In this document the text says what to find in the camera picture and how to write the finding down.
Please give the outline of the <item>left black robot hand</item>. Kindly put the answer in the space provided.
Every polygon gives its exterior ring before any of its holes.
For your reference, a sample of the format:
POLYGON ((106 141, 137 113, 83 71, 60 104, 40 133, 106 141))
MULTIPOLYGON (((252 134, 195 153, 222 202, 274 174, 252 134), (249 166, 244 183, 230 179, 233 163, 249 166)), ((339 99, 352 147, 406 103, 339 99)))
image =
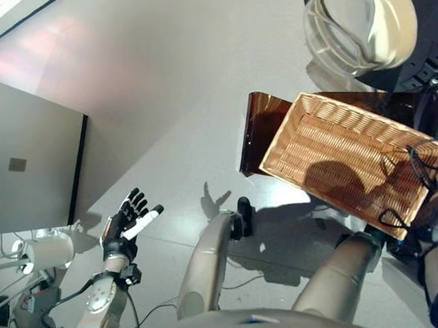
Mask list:
POLYGON ((123 255, 128 261, 136 258, 139 233, 164 210, 162 205, 149 209, 147 203, 144 192, 134 188, 123 199, 115 214, 108 218, 100 237, 103 261, 114 255, 123 255))

